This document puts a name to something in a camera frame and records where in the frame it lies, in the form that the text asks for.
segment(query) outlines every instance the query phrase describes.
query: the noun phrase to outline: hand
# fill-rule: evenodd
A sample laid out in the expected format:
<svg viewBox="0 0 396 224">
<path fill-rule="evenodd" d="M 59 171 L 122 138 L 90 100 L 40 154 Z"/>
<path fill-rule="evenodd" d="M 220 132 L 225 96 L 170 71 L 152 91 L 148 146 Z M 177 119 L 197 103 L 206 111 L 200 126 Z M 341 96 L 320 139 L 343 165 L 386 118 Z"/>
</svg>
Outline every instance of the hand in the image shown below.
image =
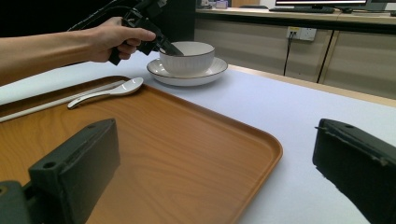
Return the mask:
<svg viewBox="0 0 396 224">
<path fill-rule="evenodd" d="M 96 49 L 92 50 L 90 61 L 107 62 L 113 48 L 120 51 L 119 57 L 128 60 L 136 52 L 141 41 L 155 39 L 155 34 L 141 28 L 129 28 L 121 25 L 121 17 L 111 18 L 101 25 L 90 29 Z"/>
</svg>

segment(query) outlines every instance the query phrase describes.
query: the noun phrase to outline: cable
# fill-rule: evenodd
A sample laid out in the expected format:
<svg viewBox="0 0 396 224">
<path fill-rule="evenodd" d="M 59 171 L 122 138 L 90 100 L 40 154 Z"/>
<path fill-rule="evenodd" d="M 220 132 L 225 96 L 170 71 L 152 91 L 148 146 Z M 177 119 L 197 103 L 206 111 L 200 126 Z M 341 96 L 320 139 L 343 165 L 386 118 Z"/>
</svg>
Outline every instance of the cable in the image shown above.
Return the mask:
<svg viewBox="0 0 396 224">
<path fill-rule="evenodd" d="M 290 32 L 289 38 L 288 38 L 288 51 L 286 53 L 286 61 L 285 61 L 285 66 L 283 67 L 283 76 L 286 75 L 286 67 L 288 65 L 288 58 L 289 58 L 289 53 L 290 53 L 290 47 L 291 47 L 291 40 L 295 36 L 295 32 Z"/>
</svg>

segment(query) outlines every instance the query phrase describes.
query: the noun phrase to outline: black plastic part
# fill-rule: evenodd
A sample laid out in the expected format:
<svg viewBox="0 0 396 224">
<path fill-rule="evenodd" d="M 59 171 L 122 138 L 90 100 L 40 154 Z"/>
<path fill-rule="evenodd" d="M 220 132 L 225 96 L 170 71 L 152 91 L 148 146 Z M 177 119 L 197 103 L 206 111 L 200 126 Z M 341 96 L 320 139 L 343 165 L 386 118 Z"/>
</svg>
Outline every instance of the black plastic part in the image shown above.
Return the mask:
<svg viewBox="0 0 396 224">
<path fill-rule="evenodd" d="M 0 182 L 0 223 L 85 223 L 119 165 L 116 121 L 90 124 L 34 164 L 23 189 Z"/>
<path fill-rule="evenodd" d="M 0 182 L 0 223 L 33 223 L 19 182 Z"/>
<path fill-rule="evenodd" d="M 371 223 L 396 223 L 396 147 L 352 125 L 322 119 L 313 163 Z"/>
</svg>

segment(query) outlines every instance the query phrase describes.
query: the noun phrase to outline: white plate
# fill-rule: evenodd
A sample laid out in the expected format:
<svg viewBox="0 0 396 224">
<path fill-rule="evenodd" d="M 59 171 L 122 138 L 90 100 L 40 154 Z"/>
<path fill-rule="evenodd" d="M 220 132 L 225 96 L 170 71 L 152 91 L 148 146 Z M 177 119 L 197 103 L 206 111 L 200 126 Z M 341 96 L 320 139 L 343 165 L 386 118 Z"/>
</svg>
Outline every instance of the white plate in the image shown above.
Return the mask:
<svg viewBox="0 0 396 224">
<path fill-rule="evenodd" d="M 158 81 L 173 86 L 199 86 L 217 80 L 223 72 L 228 68 L 228 64 L 220 59 L 215 58 L 212 65 L 206 72 L 198 74 L 194 77 L 181 77 L 169 74 L 161 63 L 160 59 L 156 59 L 148 63 L 148 70 L 151 75 Z"/>
</svg>

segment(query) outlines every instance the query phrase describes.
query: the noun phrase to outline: wooden cabinet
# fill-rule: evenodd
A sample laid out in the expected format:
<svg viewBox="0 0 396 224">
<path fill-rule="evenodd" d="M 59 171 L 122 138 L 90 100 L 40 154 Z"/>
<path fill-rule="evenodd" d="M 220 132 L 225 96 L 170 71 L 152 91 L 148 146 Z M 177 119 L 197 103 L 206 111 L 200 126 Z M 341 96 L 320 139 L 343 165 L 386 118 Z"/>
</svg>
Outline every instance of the wooden cabinet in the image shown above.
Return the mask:
<svg viewBox="0 0 396 224">
<path fill-rule="evenodd" d="M 244 5 L 259 5 L 260 0 L 233 0 L 231 7 L 240 7 Z"/>
</svg>

